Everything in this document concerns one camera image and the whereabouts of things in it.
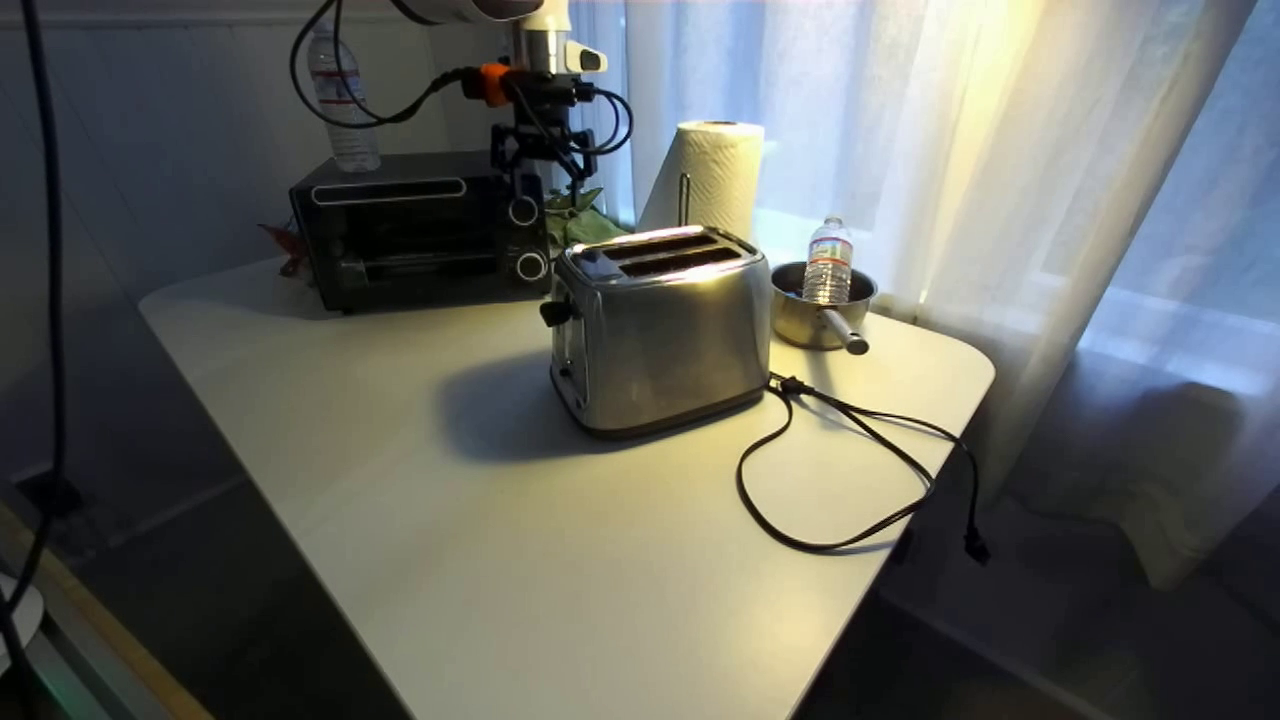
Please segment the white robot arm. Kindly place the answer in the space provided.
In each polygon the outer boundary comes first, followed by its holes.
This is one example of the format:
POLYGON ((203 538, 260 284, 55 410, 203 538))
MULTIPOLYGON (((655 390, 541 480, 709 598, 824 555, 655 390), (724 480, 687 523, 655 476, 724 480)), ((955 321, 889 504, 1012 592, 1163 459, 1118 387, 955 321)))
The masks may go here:
POLYGON ((595 77, 609 55, 571 34, 571 0, 391 0, 414 22, 507 22, 512 55, 462 70, 462 91, 507 104, 512 118, 493 127, 493 164, 555 164, 569 190, 595 174, 599 143, 571 124, 574 104, 599 98, 595 77))

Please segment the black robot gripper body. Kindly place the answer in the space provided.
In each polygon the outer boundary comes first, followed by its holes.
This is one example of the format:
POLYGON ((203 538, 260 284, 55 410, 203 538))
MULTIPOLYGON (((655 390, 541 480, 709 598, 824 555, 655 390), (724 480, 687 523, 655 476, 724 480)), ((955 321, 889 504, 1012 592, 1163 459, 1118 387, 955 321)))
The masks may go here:
POLYGON ((512 104, 512 118, 493 127, 493 161, 500 168, 533 161, 565 170, 595 168, 592 132, 569 124, 569 108, 579 98, 569 77, 507 70, 500 94, 512 104))

